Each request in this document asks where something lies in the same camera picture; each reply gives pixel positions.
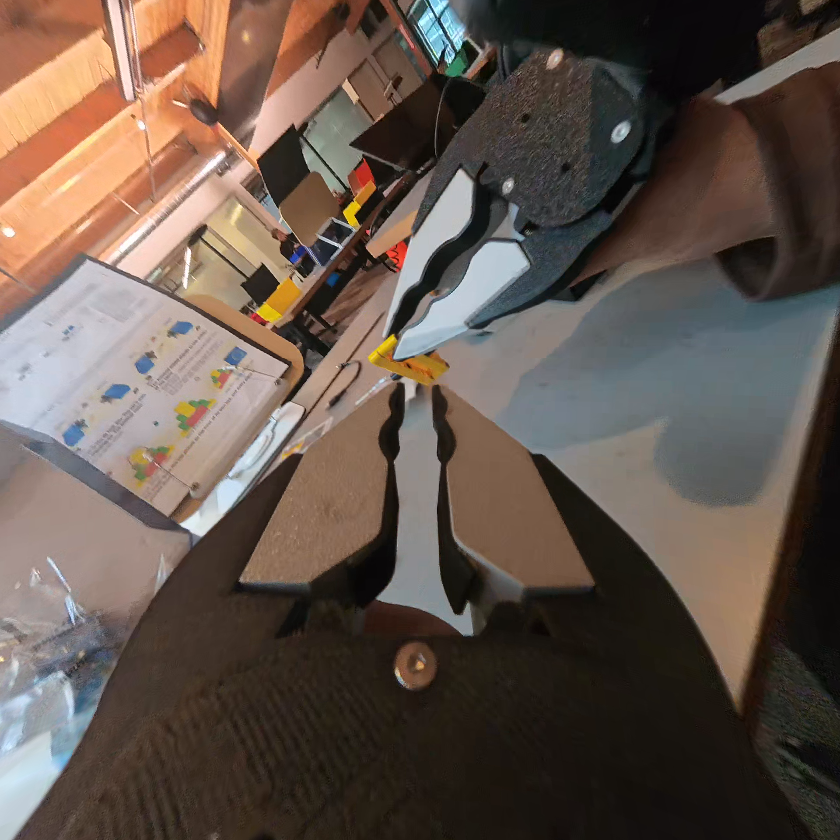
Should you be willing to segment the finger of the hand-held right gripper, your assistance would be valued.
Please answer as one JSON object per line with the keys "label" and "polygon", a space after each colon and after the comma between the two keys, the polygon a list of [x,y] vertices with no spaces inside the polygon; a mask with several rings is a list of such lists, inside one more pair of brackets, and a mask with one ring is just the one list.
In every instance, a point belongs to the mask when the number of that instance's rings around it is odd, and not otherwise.
{"label": "finger of the hand-held right gripper", "polygon": [[389,311],[395,361],[428,354],[469,330],[469,321],[530,268],[523,241],[490,238],[469,259],[463,276],[439,295],[430,245],[413,241]]}
{"label": "finger of the hand-held right gripper", "polygon": [[399,334],[435,290],[447,268],[479,231],[476,180],[463,169],[451,177],[413,234],[398,277],[382,337]]}

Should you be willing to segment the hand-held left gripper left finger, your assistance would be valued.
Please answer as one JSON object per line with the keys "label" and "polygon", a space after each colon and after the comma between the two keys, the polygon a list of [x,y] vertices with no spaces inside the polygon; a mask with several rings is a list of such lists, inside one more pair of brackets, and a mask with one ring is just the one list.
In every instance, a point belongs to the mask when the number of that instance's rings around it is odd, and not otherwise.
{"label": "hand-held left gripper left finger", "polygon": [[296,468],[239,583],[311,598],[375,598],[396,561],[403,389],[386,387],[291,459]]}

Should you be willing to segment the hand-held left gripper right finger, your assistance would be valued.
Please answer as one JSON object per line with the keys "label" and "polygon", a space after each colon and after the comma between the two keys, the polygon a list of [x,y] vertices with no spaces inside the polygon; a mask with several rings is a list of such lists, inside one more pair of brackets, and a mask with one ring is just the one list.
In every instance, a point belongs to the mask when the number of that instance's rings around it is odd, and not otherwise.
{"label": "hand-held left gripper right finger", "polygon": [[447,387],[432,390],[439,571],[456,614],[594,591],[531,453]]}

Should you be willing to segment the yellow curved panel blue pins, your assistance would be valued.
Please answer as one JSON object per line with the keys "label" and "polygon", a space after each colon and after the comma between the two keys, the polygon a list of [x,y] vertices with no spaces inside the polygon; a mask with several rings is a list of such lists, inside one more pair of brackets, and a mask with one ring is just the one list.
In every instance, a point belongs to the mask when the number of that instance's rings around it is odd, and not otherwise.
{"label": "yellow curved panel blue pins", "polygon": [[419,385],[432,385],[449,371],[449,364],[436,351],[395,360],[395,372]]}

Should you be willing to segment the grey desk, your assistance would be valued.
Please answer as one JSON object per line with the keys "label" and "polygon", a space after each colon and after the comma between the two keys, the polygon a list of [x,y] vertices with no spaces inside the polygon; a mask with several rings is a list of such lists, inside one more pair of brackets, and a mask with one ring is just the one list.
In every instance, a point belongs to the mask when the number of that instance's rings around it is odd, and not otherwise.
{"label": "grey desk", "polygon": [[461,335],[443,385],[505,430],[477,489],[507,453],[549,458],[659,565],[745,707],[837,324],[837,286],[757,303],[716,261],[623,268]]}

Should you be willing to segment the person's right hand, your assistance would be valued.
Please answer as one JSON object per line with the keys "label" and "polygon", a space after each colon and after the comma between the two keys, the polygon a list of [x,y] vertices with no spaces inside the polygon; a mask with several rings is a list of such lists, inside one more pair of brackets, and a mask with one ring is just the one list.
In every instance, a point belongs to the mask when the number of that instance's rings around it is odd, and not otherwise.
{"label": "person's right hand", "polygon": [[595,248],[574,285],[624,267],[656,270],[775,234],[758,136],[714,99],[691,102],[645,185]]}

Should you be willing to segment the white stand base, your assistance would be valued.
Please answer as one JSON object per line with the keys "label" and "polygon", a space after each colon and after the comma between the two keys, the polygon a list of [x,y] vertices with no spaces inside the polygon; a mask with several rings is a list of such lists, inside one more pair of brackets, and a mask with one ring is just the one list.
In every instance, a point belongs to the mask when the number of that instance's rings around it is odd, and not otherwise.
{"label": "white stand base", "polygon": [[235,507],[263,475],[298,427],[306,411],[297,402],[287,402],[269,415],[266,425],[255,440],[214,489],[213,498],[221,516]]}

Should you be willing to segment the black monitor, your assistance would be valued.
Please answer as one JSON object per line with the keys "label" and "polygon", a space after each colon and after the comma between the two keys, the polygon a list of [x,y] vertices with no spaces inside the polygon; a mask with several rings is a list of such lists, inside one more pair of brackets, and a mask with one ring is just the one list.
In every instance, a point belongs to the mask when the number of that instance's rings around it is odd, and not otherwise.
{"label": "black monitor", "polygon": [[471,80],[434,73],[350,147],[399,171],[419,170],[446,150],[486,94]]}

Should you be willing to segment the wooden clipboard printed sheet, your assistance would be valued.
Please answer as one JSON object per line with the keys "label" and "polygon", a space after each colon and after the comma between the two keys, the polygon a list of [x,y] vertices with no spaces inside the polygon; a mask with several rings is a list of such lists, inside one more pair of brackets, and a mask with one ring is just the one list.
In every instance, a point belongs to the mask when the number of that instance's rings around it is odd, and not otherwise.
{"label": "wooden clipboard printed sheet", "polygon": [[292,372],[290,350],[88,256],[2,317],[2,421],[167,518],[228,473]]}

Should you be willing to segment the cardboard box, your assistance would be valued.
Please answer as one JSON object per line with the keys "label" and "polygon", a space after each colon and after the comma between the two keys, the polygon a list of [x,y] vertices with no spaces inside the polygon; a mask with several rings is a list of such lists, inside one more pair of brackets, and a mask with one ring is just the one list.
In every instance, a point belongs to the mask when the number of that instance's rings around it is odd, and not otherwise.
{"label": "cardboard box", "polygon": [[2,424],[2,606],[32,595],[33,570],[91,612],[142,610],[159,569],[173,571],[192,535],[41,434]]}

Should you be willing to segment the clear bags inside box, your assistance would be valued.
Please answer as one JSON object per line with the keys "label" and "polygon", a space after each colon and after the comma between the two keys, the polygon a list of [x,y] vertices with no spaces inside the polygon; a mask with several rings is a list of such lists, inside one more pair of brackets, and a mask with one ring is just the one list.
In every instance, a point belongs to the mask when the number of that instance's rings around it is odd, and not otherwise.
{"label": "clear bags inside box", "polygon": [[133,625],[174,571],[161,555],[127,610],[84,605],[47,557],[2,602],[2,809],[39,802],[80,746]]}

